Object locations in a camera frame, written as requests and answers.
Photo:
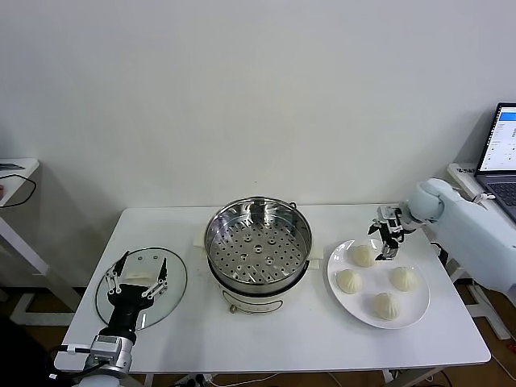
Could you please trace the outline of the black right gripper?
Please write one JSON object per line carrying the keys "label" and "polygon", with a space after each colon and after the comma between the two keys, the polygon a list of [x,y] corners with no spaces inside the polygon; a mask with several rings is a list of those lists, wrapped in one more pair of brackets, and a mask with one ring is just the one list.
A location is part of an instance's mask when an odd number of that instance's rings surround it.
{"label": "black right gripper", "polygon": [[398,218],[374,219],[368,229],[368,234],[372,235],[380,232],[383,241],[380,254],[375,261],[393,260],[398,252],[398,244],[405,240],[405,229]]}

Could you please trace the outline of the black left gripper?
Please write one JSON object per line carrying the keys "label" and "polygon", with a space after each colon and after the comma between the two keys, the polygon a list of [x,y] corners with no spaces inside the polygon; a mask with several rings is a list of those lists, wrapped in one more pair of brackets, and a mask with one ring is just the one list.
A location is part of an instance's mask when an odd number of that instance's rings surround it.
{"label": "black left gripper", "polygon": [[162,296],[168,288],[166,258],[162,260],[157,278],[149,287],[122,284],[120,277],[129,254],[130,251],[126,251],[105,275],[108,301],[114,307],[106,327],[111,331],[135,332],[139,313],[152,307],[154,299]]}

